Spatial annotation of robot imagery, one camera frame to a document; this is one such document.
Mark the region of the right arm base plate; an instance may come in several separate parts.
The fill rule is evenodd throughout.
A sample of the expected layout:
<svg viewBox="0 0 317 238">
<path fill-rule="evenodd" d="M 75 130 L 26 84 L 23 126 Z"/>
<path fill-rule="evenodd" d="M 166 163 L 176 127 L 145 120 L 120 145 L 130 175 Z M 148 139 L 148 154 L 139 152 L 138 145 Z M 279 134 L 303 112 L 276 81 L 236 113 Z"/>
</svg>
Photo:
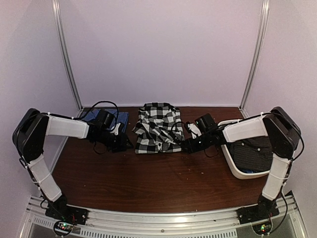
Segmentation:
<svg viewBox="0 0 317 238">
<path fill-rule="evenodd" d="M 240 224 L 246 224 L 269 219 L 271 216 L 277 216 L 279 215 L 279 210 L 277 207 L 272 207 L 267 210 L 262 205 L 257 204 L 239 208 L 236 213 Z"/>
</svg>

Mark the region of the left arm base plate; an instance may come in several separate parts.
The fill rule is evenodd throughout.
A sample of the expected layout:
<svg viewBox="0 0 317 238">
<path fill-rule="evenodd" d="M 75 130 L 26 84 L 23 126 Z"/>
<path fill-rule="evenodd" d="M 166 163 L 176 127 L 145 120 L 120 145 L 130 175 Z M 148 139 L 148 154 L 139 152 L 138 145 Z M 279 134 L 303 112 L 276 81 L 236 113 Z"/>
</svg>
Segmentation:
<svg viewBox="0 0 317 238">
<path fill-rule="evenodd" d="M 68 205 L 57 207 L 56 205 L 49 204 L 45 211 L 45 215 L 57 220 L 67 221 L 75 225 L 85 225 L 88 216 L 88 210 Z"/>
</svg>

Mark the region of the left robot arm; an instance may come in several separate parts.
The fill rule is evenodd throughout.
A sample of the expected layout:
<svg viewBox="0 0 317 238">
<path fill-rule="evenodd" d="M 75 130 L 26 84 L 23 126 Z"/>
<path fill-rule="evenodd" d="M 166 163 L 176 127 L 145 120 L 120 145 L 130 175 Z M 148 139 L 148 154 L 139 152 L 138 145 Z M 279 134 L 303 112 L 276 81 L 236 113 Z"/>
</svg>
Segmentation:
<svg viewBox="0 0 317 238">
<path fill-rule="evenodd" d="M 12 142 L 20 156 L 21 164 L 28 171 L 32 182 L 38 187 L 52 212 L 60 220 L 71 216 L 67 199 L 55 182 L 44 160 L 44 142 L 48 136 L 65 136 L 87 139 L 103 144 L 107 150 L 117 153 L 132 149 L 133 144 L 123 132 L 124 124 L 106 110 L 100 110 L 95 118 L 70 118 L 42 113 L 30 108 L 12 135 Z"/>
</svg>

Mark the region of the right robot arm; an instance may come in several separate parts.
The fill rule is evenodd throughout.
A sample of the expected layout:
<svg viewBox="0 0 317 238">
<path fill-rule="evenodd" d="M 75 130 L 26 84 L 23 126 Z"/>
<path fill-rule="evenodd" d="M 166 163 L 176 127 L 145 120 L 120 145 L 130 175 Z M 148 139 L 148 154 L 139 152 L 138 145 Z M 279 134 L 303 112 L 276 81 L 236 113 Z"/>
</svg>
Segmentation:
<svg viewBox="0 0 317 238">
<path fill-rule="evenodd" d="M 254 207 L 254 215 L 264 219 L 273 211 L 277 197 L 288 179 L 298 143 L 303 139 L 294 121 L 282 107 L 275 107 L 267 113 L 246 119 L 227 120 L 220 123 L 206 123 L 205 119 L 196 121 L 197 129 L 194 137 L 183 140 L 183 150 L 194 153 L 212 145 L 233 144 L 237 141 L 256 137 L 266 137 L 271 144 L 272 162 L 267 169 L 268 178 L 258 204 Z"/>
</svg>

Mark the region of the black white checked shirt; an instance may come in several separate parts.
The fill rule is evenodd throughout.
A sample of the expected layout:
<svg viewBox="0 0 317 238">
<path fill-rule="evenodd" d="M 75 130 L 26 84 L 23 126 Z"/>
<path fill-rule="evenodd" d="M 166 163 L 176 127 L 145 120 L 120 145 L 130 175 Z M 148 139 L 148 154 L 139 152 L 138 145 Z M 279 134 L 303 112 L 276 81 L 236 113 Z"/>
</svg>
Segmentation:
<svg viewBox="0 0 317 238">
<path fill-rule="evenodd" d="M 132 130 L 137 135 L 136 154 L 182 151 L 184 133 L 179 108 L 169 103 L 146 103 L 138 109 Z"/>
</svg>

